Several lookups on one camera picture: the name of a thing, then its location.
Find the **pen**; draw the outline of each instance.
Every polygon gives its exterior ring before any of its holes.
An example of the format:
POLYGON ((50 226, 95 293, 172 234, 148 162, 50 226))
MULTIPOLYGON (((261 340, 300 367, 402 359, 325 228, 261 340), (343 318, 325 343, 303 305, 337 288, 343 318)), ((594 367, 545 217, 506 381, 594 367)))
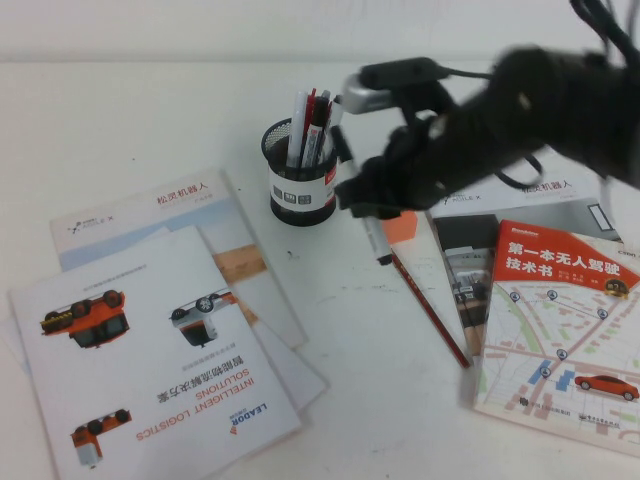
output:
POLYGON ((311 123, 311 114, 313 112, 313 105, 316 101, 316 89, 311 90, 311 95, 307 97, 307 111, 304 116, 304 132, 309 129, 309 124, 311 123))
MULTIPOLYGON (((331 127, 329 132, 331 133, 333 144, 336 146, 340 162, 347 166, 349 170, 349 178, 355 177, 358 174, 358 166, 353 160, 351 149, 342 135, 342 130, 340 130, 339 126, 335 126, 331 127)), ((380 265, 389 265, 393 258, 387 236, 382 229, 382 222, 375 217, 363 217, 362 223, 364 223, 364 229, 367 232, 367 237, 369 237, 369 242, 378 262, 380 265)))
POLYGON ((420 306, 422 307, 422 309, 425 311, 427 316, 431 319, 431 322, 433 323, 433 325, 436 327, 438 332, 440 332, 440 335, 442 335, 442 338, 444 339, 445 343, 449 347, 449 350, 451 350, 451 353, 453 353, 453 355, 458 360, 458 363, 460 363, 462 368, 469 368, 471 366, 471 364, 469 363, 469 360, 467 360, 467 357, 464 356, 464 353, 462 353, 462 350, 460 350, 460 347, 458 347, 458 344, 455 342, 455 340, 447 330, 447 327, 444 326, 444 323, 442 323, 442 320, 440 320, 440 317, 438 317, 438 314, 436 314, 435 310, 431 307, 431 305, 429 304, 429 301, 424 296, 424 294, 422 293, 422 290, 420 290, 416 282, 413 280, 413 277, 411 276, 411 274, 407 271, 405 266, 402 264, 402 262, 400 261, 400 258, 398 258, 395 252, 391 252, 391 258, 393 260, 393 264, 395 265, 396 269, 398 270, 402 278, 404 278, 404 281, 407 282, 409 289, 415 295, 416 300, 418 300, 418 303, 420 303, 420 306))
POLYGON ((342 120, 342 95, 336 95, 331 103, 331 113, 329 115, 329 122, 327 123, 327 127, 325 128, 324 141, 320 146, 320 155, 318 156, 318 162, 322 163, 323 161, 329 158, 331 154, 331 150, 333 149, 333 139, 331 135, 327 135, 327 132, 331 127, 335 127, 336 125, 340 125, 340 120, 342 120))
POLYGON ((302 136, 304 135, 307 97, 307 92, 298 92, 296 95, 293 116, 291 117, 287 167, 296 168, 300 165, 300 150, 302 150, 302 136))
POLYGON ((307 140, 302 155, 302 168, 311 167, 315 162, 320 147, 320 140, 322 139, 322 130, 327 124, 328 108, 329 99, 324 97, 316 98, 311 123, 307 130, 307 140))

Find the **white wall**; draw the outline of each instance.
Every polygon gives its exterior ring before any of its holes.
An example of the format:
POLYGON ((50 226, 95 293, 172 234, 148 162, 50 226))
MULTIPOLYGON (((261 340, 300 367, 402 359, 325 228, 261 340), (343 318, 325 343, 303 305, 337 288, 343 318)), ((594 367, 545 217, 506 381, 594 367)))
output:
POLYGON ((598 45, 569 0, 0 0, 4 60, 486 58, 529 42, 598 45))

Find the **red pencil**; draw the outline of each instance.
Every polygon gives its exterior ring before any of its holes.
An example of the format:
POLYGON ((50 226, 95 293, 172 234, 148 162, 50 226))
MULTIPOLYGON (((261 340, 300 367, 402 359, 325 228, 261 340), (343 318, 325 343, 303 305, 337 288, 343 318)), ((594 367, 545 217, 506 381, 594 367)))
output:
POLYGON ((460 347, 458 347, 458 344, 455 342, 451 334, 447 331, 447 327, 444 326, 444 324, 442 323, 442 320, 440 320, 435 310, 433 310, 431 305, 429 305, 429 302, 427 301, 426 297, 422 294, 422 291, 420 290, 416 282, 413 280, 413 278, 411 277, 407 269, 404 268, 404 265, 402 264, 402 262, 400 261, 400 259, 398 258, 398 256, 395 254, 393 250, 391 251, 391 259, 393 260, 393 264, 395 265, 398 272, 400 272, 400 275, 402 275, 402 278, 404 278, 404 281, 407 282, 407 285, 409 285, 409 289, 413 292, 416 299, 422 306, 423 310, 426 312, 427 316, 431 319, 431 323, 435 325, 435 327, 440 332, 440 335, 442 335, 442 338, 444 339, 446 344, 449 346, 449 350, 451 350, 451 353, 455 355, 456 359, 458 360, 458 363, 460 363, 460 365, 463 368, 469 368, 471 366, 471 364, 469 363, 469 360, 467 360, 467 357, 464 356, 464 353, 462 353, 462 350, 460 350, 460 347))

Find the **black mesh pen holder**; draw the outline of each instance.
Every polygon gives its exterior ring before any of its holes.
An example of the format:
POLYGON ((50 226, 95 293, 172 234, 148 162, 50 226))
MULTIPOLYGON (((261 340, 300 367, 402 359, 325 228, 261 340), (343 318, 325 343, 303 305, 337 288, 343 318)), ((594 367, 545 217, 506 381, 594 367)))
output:
POLYGON ((269 163, 271 211, 284 223, 309 227, 324 222, 336 209, 333 187, 338 157, 335 150, 307 168, 287 167, 291 119, 269 128, 261 147, 269 163))

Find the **white table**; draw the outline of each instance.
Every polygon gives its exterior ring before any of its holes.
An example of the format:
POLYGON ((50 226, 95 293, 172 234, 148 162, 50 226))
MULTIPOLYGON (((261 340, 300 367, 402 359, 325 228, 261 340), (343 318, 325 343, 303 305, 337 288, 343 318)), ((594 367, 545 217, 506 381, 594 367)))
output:
MULTIPOLYGON (((637 477, 638 459, 470 410, 472 372, 461 370, 396 271, 372 261, 348 214, 306 229, 273 217, 263 132, 290 116, 295 90, 337 91, 356 70, 344 63, 0 65, 0 318, 10 315, 9 288, 60 271, 50 219, 226 166, 309 337, 299 353, 330 388, 304 413, 302 431, 224 478, 637 477)), ((461 96, 480 84, 450 86, 461 96)), ((365 158, 399 121, 385 112, 347 117, 344 125, 365 158)), ((623 200, 637 197, 615 198, 621 213, 630 208, 623 200)), ((623 219, 618 227, 628 231, 632 220, 623 219)), ((429 293, 450 295, 446 284, 429 293)), ((0 478, 54 478, 32 386, 3 344, 0 385, 0 478)))

